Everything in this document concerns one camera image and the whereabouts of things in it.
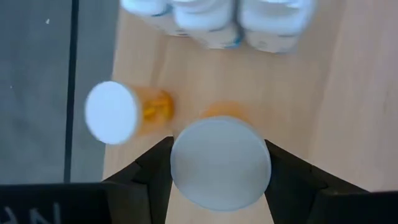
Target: bottle label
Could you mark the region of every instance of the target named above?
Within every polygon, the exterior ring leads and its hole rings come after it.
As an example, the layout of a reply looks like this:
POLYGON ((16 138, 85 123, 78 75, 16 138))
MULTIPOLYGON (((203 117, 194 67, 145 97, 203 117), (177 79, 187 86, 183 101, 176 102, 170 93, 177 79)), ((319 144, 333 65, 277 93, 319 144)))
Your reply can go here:
POLYGON ((233 22, 220 29, 190 31, 189 34, 209 49, 233 49, 239 47, 243 39, 233 22))
POLYGON ((257 50, 271 53, 286 53, 292 50, 299 35, 275 35, 245 30, 249 44, 257 50))
POLYGON ((173 7, 171 5, 167 5, 166 10, 160 14, 142 17, 141 19, 156 29, 164 31, 168 35, 188 35, 185 30, 179 28, 179 26, 175 23, 173 17, 173 7))

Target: white lid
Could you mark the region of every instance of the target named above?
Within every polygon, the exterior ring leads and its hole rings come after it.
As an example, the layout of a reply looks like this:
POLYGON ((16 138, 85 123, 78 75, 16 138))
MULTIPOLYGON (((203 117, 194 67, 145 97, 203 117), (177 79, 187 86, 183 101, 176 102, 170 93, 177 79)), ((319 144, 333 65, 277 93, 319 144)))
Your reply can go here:
POLYGON ((88 94, 85 119, 94 137, 106 144, 127 141, 141 124, 137 96, 117 82, 103 82, 88 94))
POLYGON ((172 4, 185 12, 202 12, 209 9, 218 1, 220 0, 172 0, 172 4))
POLYGON ((299 8, 302 5, 302 0, 260 0, 260 2, 283 4, 284 6, 291 8, 299 8))
POLYGON ((121 0, 121 6, 130 13, 139 16, 156 16, 168 13, 168 0, 121 0))
POLYGON ((246 123, 219 116, 182 131, 170 158, 175 185, 192 202, 232 211, 256 202, 271 177, 265 141, 246 123))

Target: translucent plastic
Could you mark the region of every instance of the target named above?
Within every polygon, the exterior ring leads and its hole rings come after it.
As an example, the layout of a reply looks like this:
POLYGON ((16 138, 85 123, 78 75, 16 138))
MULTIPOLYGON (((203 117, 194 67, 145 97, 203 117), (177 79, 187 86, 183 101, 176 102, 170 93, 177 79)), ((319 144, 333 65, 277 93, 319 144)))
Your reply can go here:
POLYGON ((141 103, 142 123, 137 135, 163 128, 173 118, 174 102, 169 93, 159 88, 132 86, 141 103))

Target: orange bottle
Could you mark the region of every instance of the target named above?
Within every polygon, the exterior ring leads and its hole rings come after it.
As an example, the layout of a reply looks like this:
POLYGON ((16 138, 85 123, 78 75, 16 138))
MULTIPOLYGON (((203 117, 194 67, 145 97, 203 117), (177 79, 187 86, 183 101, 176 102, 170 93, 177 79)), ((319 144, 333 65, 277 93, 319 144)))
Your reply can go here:
POLYGON ((133 135, 163 128, 173 115, 173 99, 166 91, 112 81, 96 85, 85 105, 89 130, 107 144, 121 144, 133 135))

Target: wooden surface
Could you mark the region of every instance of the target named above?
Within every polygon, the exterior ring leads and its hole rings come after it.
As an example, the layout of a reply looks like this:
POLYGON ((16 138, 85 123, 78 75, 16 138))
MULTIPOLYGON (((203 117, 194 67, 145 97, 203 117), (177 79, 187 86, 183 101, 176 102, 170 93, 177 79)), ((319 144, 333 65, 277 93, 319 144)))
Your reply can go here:
MULTIPOLYGON (((114 80, 165 88, 177 114, 170 129, 108 147, 104 177, 178 135, 211 103, 235 100, 285 150, 367 190, 398 190, 397 13, 396 0, 319 0, 297 50, 275 55, 246 45, 205 50, 122 10, 114 80)), ((167 223, 271 223, 266 210, 263 197, 235 213, 213 213, 173 187, 167 223)))

